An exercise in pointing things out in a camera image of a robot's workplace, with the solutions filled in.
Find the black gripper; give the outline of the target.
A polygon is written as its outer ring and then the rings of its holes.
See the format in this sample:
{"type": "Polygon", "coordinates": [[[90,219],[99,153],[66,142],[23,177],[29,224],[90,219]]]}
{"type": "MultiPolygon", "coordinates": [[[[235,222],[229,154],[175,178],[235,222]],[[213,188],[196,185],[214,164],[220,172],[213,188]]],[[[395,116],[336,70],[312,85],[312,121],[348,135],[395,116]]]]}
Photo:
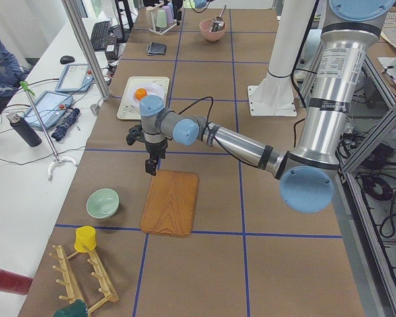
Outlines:
{"type": "Polygon", "coordinates": [[[128,130],[126,136],[126,143],[129,146],[132,146],[135,142],[143,143],[150,155],[149,159],[145,161],[145,172],[156,176],[158,161],[166,158],[168,138],[159,133],[149,134],[143,129],[142,124],[138,123],[128,130]]]}
{"type": "Polygon", "coordinates": [[[173,0],[174,12],[176,13],[176,25],[181,23],[182,0],[173,0]]]}

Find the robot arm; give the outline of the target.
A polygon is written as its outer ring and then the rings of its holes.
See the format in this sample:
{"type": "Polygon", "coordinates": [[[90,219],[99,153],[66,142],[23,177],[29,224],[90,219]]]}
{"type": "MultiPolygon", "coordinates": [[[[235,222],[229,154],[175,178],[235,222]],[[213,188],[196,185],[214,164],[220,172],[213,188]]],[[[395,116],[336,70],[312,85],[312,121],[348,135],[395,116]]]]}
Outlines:
{"type": "Polygon", "coordinates": [[[229,130],[202,116],[184,117],[150,95],[139,103],[141,121],[126,137],[141,142],[149,154],[145,170],[156,174],[168,141],[192,145],[202,141],[219,147],[238,161],[270,172],[280,182],[280,194],[291,208],[315,213],[326,208],[339,168],[335,152],[344,131],[366,52],[375,44],[392,1],[328,1],[321,29],[321,59],[299,142],[290,151],[229,130]]]}
{"type": "MultiPolygon", "coordinates": [[[[193,1],[188,1],[189,3],[189,8],[197,14],[201,14],[204,11],[207,10],[209,3],[211,3],[212,0],[193,0],[193,1]]],[[[183,1],[182,0],[172,0],[169,1],[169,3],[172,5],[172,11],[174,14],[174,20],[176,21],[176,25],[179,26],[181,21],[182,21],[182,7],[183,7],[183,1]]]]}

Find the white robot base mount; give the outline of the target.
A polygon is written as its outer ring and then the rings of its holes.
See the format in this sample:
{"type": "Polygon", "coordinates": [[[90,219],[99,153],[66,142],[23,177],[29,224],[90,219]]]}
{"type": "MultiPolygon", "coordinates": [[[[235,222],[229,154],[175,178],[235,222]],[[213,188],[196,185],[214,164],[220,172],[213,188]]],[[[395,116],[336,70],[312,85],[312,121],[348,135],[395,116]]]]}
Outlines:
{"type": "Polygon", "coordinates": [[[259,85],[247,88],[252,116],[296,115],[291,75],[316,9],[315,0],[283,2],[267,75],[259,85]]]}

